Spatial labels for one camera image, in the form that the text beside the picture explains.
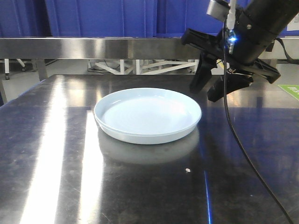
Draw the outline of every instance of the green sign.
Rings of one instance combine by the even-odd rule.
[[[299,100],[299,85],[278,85],[284,91]]]

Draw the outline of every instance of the blue led light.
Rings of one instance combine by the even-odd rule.
[[[237,40],[237,38],[235,38],[235,37],[231,37],[231,38],[229,38],[229,41],[230,42],[235,42]]]

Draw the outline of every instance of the floor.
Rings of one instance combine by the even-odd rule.
[[[48,76],[54,74],[99,74],[98,72],[87,71],[88,60],[57,60],[47,65]],[[0,64],[0,91],[4,91],[7,102],[17,98],[20,94],[39,83],[38,72],[32,70],[30,64],[26,65],[27,71],[22,72],[21,66],[17,63],[10,64],[10,80],[4,79],[4,66]],[[281,78],[274,84],[299,84],[299,66],[292,64],[278,64],[277,69],[281,73]],[[213,69],[214,75],[222,74],[221,68]],[[190,75],[189,69],[181,69],[168,74]]]

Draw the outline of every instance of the plate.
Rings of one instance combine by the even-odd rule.
[[[185,137],[201,118],[200,106],[171,90],[135,88],[111,93],[94,108],[102,130],[135,144],[161,144]]]

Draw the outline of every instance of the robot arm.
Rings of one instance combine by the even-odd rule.
[[[271,45],[285,26],[299,12],[299,0],[252,0],[242,9],[235,10],[235,26],[226,28],[226,37],[222,30],[217,36],[188,29],[182,37],[183,44],[190,44],[200,49],[199,66],[190,85],[192,92],[199,92],[211,78],[211,69],[216,68],[216,61],[223,59],[223,41],[227,46],[228,93],[248,87],[253,76],[275,82],[280,73],[258,59],[260,54]],[[228,17],[229,5],[223,0],[211,0],[207,13],[220,21]],[[208,91],[208,98],[217,101],[223,97],[222,77]]]

